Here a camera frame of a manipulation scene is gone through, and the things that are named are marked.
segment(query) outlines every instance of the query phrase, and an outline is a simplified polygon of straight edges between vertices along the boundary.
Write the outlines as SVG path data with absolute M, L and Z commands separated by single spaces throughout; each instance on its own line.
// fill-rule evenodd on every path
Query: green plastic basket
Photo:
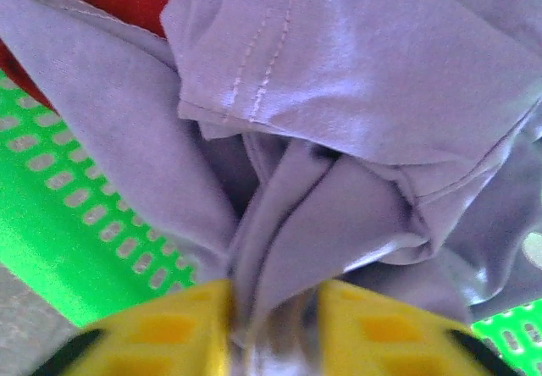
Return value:
M 64 122 L 1 73 L 0 160 L 0 261 L 75 325 L 193 284 L 193 267 L 128 208 Z M 542 375 L 542 301 L 473 329 Z

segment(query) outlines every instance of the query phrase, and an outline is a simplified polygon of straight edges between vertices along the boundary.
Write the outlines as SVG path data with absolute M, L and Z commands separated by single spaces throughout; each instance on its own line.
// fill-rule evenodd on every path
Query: green perforated plastic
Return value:
M 66 125 L 0 73 L 0 261 L 82 326 L 192 285 L 192 266 L 143 223 Z M 542 375 L 542 301 L 473 326 Z

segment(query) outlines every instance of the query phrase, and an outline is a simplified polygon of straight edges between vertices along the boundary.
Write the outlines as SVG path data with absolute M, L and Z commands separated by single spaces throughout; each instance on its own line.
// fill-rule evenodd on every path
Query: lavender fabric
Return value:
M 240 330 L 343 275 L 469 321 L 539 229 L 542 0 L 170 0 L 167 40 L 85 5 L 0 38 Z

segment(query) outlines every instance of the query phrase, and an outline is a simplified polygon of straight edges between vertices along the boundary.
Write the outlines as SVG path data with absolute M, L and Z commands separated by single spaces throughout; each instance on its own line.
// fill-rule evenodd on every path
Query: yellow plastic piece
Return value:
M 232 306 L 220 280 L 105 318 L 89 327 L 104 336 L 63 376 L 226 376 Z
M 318 296 L 325 376 L 487 376 L 446 330 L 471 331 L 430 312 L 347 283 Z

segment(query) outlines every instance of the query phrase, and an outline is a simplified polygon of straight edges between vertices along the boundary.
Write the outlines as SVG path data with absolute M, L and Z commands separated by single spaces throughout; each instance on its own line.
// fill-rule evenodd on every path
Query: stitched seam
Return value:
M 205 108 L 202 105 L 198 105 L 196 103 L 186 101 L 183 98 L 181 98 L 180 101 L 183 102 L 183 103 L 186 103 L 186 104 L 188 104 L 188 105 L 190 105 L 190 106 L 192 106 L 194 108 L 198 108 L 198 109 L 201 109 L 202 111 L 208 112 L 208 113 L 210 113 L 212 115 L 217 115 L 219 117 L 220 116 L 224 117 L 224 114 L 222 112 L 215 111 L 215 110 L 209 109 L 209 108 Z M 240 117 L 237 117 L 237 116 L 230 116 L 230 118 L 233 119 L 234 121 L 240 122 L 242 124 L 245 124 L 247 122 L 246 119 L 243 119 L 243 118 L 240 118 Z M 253 124 L 255 124 L 257 126 L 262 126 L 263 128 L 272 128 L 272 129 L 276 130 L 277 132 L 280 132 L 280 134 L 282 134 L 282 135 L 289 135 L 288 130 L 280 128 L 279 126 L 272 126 L 271 124 L 265 124 L 264 122 L 254 122 Z
M 423 194 L 422 196 L 416 196 L 416 198 L 418 199 L 418 202 L 427 202 L 424 200 L 425 197 L 430 197 L 430 196 L 437 196 L 439 193 L 441 192 L 446 192 L 448 191 L 449 189 L 453 188 L 454 186 L 456 185 L 459 185 L 461 187 L 463 187 L 466 183 L 463 183 L 462 184 L 462 181 L 464 181 L 469 175 L 473 174 L 473 172 L 475 172 L 483 163 L 484 163 L 484 160 L 492 153 L 495 151 L 495 149 L 497 147 L 499 147 L 503 141 L 505 141 L 513 132 L 514 130 L 519 130 L 518 131 L 521 131 L 521 129 L 523 128 L 523 126 L 525 125 L 525 122 L 527 120 L 527 118 L 534 112 L 534 110 L 538 107 L 538 106 L 541 106 L 542 105 L 542 99 L 539 99 L 538 101 L 536 101 L 534 103 L 534 105 L 478 160 L 478 162 L 474 165 L 474 167 L 472 169 L 470 169 L 466 174 L 464 174 L 460 179 L 454 181 L 453 183 L 449 184 L 449 185 L 446 185 L 445 187 L 439 189 L 439 190 L 436 190 L 436 191 L 432 191 L 430 192 L 429 194 Z
M 271 75 L 274 71 L 274 66 L 277 63 L 277 59 L 279 58 L 280 54 L 282 53 L 282 50 L 285 46 L 286 37 L 288 36 L 288 32 L 290 31 L 290 24 L 291 24 L 291 10 L 294 6 L 294 0 L 288 1 L 288 8 L 286 9 L 286 15 L 285 15 L 285 21 L 282 25 L 282 36 L 280 37 L 279 44 L 277 45 L 277 49 L 274 52 L 273 57 L 271 58 L 271 61 L 269 61 L 268 68 L 265 70 L 265 76 L 263 77 L 262 83 L 260 84 L 257 93 L 256 93 L 256 101 L 254 102 L 254 106 L 252 108 L 249 122 L 254 122 L 257 116 L 257 112 L 260 108 L 260 105 L 262 103 L 263 96 L 267 93 L 267 86 L 269 84 L 269 81 L 271 79 Z
M 271 8 L 267 6 L 267 8 L 265 9 L 265 15 L 263 16 L 263 20 L 260 23 L 260 27 L 258 27 L 256 34 L 252 37 L 252 40 L 246 46 L 245 54 L 243 55 L 241 64 L 239 65 L 239 68 L 237 69 L 237 75 L 235 77 L 234 84 L 231 89 L 231 101 L 227 106 L 226 112 L 224 114 L 223 122 L 227 122 L 228 117 L 230 116 L 230 112 L 233 110 L 235 106 L 235 101 L 237 99 L 237 96 L 239 95 L 239 85 L 241 84 L 243 71 L 248 65 L 248 59 L 252 55 L 254 48 L 256 47 L 258 41 L 260 40 L 260 37 L 262 36 L 263 29 L 265 29 L 268 25 L 270 17 L 271 17 Z
M 89 5 L 89 3 L 86 3 L 85 1 L 81 1 L 81 0 L 64 0 L 64 1 L 72 1 L 72 2 L 76 2 L 76 3 L 79 3 L 79 4 L 85 5 L 85 6 L 91 6 L 91 5 Z M 149 30 L 147 30 L 145 28 L 142 28 L 142 27 L 140 27 L 138 25 L 128 24 L 128 23 L 123 22 L 122 20 L 120 20 L 118 18 L 115 18 L 115 17 L 107 15 L 107 14 L 96 14 L 96 13 L 93 13 L 93 12 L 88 12 L 88 11 L 77 9 L 77 8 L 70 8 L 70 7 L 62 6 L 62 5 L 58 6 L 57 4 L 52 4 L 52 3 L 44 3 L 44 2 L 41 2 L 41 3 L 45 4 L 49 8 L 61 9 L 61 10 L 65 10 L 67 12 L 75 12 L 75 13 L 78 13 L 78 14 L 85 14 L 85 15 L 88 15 L 88 16 L 93 16 L 93 17 L 96 17 L 96 18 L 99 18 L 99 19 L 104 19 L 104 20 L 111 20 L 114 23 L 117 23 L 119 25 L 124 25 L 124 26 L 135 28 L 137 30 L 144 31 L 146 33 L 149 33 L 149 34 L 155 36 L 159 40 L 166 41 L 166 39 L 164 39 L 163 37 L 157 35 L 156 33 L 152 33 L 151 31 L 149 31 Z

